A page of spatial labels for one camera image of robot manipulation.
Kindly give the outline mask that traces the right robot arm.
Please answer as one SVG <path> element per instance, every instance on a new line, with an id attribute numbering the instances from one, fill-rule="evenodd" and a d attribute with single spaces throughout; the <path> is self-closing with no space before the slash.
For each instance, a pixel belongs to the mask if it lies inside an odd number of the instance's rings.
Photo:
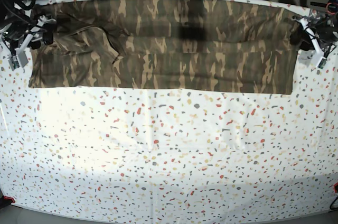
<path id="1" fill-rule="evenodd" d="M 36 0 L 1 0 L 1 42 L 12 61 L 18 61 L 26 48 L 53 43 L 57 22 L 43 13 L 33 14 L 35 7 Z"/>

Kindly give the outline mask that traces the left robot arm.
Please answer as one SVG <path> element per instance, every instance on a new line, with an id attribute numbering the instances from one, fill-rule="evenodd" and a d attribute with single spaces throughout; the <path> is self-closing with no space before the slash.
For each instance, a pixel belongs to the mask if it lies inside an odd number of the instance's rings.
<path id="1" fill-rule="evenodd" d="M 299 27 L 290 36 L 290 42 L 299 44 L 303 51 L 313 50 L 311 63 L 322 69 L 337 48 L 337 0 L 328 0 L 326 4 L 311 2 L 311 5 L 323 7 L 325 12 L 314 10 L 308 16 L 294 16 L 293 21 Z"/>

